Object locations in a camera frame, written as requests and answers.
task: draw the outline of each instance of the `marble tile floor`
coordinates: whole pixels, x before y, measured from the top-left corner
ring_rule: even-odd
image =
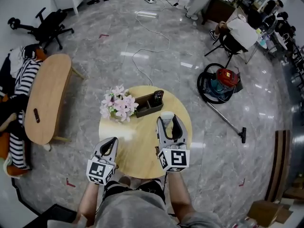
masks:
[[[233,56],[229,69],[240,70],[244,89],[217,108],[238,129],[247,128],[247,142],[242,144],[236,133],[202,101],[196,89],[197,77],[204,67],[211,62],[225,65],[228,57],[222,49],[204,57],[213,48],[208,30],[214,23],[201,26],[201,20],[186,18],[187,1],[180,0],[177,7],[163,1],[167,9],[153,11],[155,18],[139,18],[171,42],[168,51],[141,51],[134,60],[155,86],[175,94],[187,108],[193,143],[190,167],[182,174],[194,207],[198,211],[214,211],[223,224],[228,224],[246,214],[254,200],[264,198],[272,168],[275,130],[289,125],[285,121],[289,99],[287,92],[281,90],[285,81],[278,62],[271,63],[259,50],[247,65],[240,56]],[[54,203],[77,209],[87,183],[87,159],[99,141],[99,106],[105,91],[120,84],[149,84],[149,79],[136,69],[131,55],[140,48],[164,50],[168,45],[165,38],[141,27],[135,12],[159,10],[163,3],[109,0],[93,6],[84,4],[79,7],[79,16],[71,12],[66,19],[65,26],[73,27],[75,33],[60,37],[62,53],[70,55],[74,67],[86,80],[72,76],[65,96],[59,132],[72,142],[53,141],[51,152],[33,144],[33,170],[17,181],[24,200],[37,211],[43,212]],[[100,34],[109,36],[99,38]],[[52,43],[50,54],[58,53],[57,47]],[[67,186],[66,178],[76,187]],[[239,187],[244,179],[244,186]]]

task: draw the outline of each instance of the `desk organizer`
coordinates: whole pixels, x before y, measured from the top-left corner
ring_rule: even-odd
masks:
[[[160,105],[152,107],[151,103],[153,101],[154,93],[136,98],[135,102],[138,103],[136,117],[139,118],[160,111],[163,107],[163,101],[161,101]]]

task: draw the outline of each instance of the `sneaker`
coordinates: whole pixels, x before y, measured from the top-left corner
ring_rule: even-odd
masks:
[[[211,35],[213,40],[217,40],[219,37],[215,35],[214,30],[209,30],[209,34]]]
[[[95,4],[95,3],[99,3],[100,0],[91,0],[89,2],[87,2],[87,5],[92,5],[92,4]]]
[[[196,15],[196,14],[193,14],[192,16],[187,16],[187,14],[186,14],[186,17],[187,18],[189,18],[189,19],[192,19],[192,20],[198,20],[199,19],[199,17]]]

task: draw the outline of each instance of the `black hair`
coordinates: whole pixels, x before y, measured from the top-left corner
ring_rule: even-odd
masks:
[[[284,7],[284,4],[281,0],[277,0],[277,2],[279,3],[280,7],[283,8]]]
[[[282,13],[278,13],[277,17],[282,17],[284,20],[288,19],[288,13],[286,12],[282,12]]]
[[[254,29],[262,24],[262,17],[256,10],[250,10],[248,13],[247,23]]]

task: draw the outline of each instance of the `black remote control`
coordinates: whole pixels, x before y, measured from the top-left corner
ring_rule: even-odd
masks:
[[[39,115],[38,115],[37,108],[34,109],[34,115],[35,115],[35,118],[36,118],[36,122],[39,123],[40,122],[40,118],[39,118]]]
[[[156,107],[162,104],[162,96],[163,96],[163,90],[157,90],[154,92],[152,107]]]

